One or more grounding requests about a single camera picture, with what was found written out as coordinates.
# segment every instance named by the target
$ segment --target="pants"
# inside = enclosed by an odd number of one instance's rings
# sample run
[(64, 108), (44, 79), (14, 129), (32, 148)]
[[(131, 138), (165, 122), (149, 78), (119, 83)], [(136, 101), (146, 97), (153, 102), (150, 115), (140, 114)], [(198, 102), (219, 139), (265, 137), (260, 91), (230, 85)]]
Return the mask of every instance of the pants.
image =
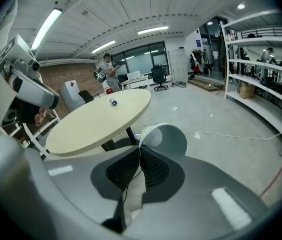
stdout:
[(119, 92), (121, 90), (119, 86), (119, 81), (115, 78), (109, 78), (106, 79), (106, 83), (109, 85), (109, 87), (113, 90), (113, 92)]

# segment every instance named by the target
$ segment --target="white box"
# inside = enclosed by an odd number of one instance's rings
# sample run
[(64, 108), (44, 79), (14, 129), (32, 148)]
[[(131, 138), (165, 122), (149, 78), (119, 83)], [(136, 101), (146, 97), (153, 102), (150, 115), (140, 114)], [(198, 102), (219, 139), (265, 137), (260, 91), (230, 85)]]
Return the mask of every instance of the white box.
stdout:
[(133, 79), (140, 78), (140, 77), (141, 77), (141, 73), (139, 71), (135, 71), (135, 72), (127, 74), (128, 80), (133, 80)]

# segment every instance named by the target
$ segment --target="gray t-shirt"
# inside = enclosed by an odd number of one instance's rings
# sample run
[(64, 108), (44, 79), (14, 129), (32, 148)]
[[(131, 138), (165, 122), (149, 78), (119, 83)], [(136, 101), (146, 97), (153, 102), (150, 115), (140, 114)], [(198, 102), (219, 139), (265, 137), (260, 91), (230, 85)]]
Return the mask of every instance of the gray t-shirt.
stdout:
[(114, 75), (108, 75), (106, 70), (112, 70), (113, 67), (108, 65), (106, 62), (103, 62), (102, 64), (102, 70), (104, 71), (105, 75), (106, 75), (106, 79), (116, 79), (117, 80), (117, 72), (115, 72)]

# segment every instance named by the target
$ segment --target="round table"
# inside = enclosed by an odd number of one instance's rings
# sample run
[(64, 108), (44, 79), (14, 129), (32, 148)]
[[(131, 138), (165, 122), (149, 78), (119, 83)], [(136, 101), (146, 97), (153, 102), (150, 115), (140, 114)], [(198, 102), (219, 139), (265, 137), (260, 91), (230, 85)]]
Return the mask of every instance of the round table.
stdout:
[[(115, 99), (116, 106), (110, 104)], [(130, 128), (148, 108), (151, 92), (131, 89), (112, 93), (91, 101), (64, 117), (50, 132), (46, 147), (57, 156), (74, 156), (102, 146), (113, 150), (136, 145)], [(130, 143), (115, 145), (112, 138), (126, 130)]]

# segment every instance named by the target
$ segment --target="robotic hand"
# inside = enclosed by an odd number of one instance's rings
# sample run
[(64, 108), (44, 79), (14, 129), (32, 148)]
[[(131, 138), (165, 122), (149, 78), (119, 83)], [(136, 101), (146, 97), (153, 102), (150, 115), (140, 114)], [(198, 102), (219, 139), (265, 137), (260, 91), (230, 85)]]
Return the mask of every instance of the robotic hand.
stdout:
[(39, 80), (39, 69), (31, 49), (18, 34), (1, 51), (0, 72), (17, 92), (3, 125), (18, 120), (39, 126), (47, 110), (56, 107), (59, 95)]

